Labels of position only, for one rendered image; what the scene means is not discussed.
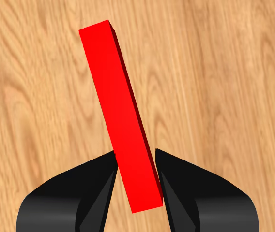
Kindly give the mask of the thin red peg bar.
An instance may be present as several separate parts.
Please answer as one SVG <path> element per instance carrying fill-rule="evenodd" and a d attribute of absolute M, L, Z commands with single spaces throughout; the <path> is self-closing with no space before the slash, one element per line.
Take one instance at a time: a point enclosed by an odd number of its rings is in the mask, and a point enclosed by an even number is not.
<path fill-rule="evenodd" d="M 163 195 L 119 42 L 108 20 L 79 30 L 133 213 L 163 205 Z"/>

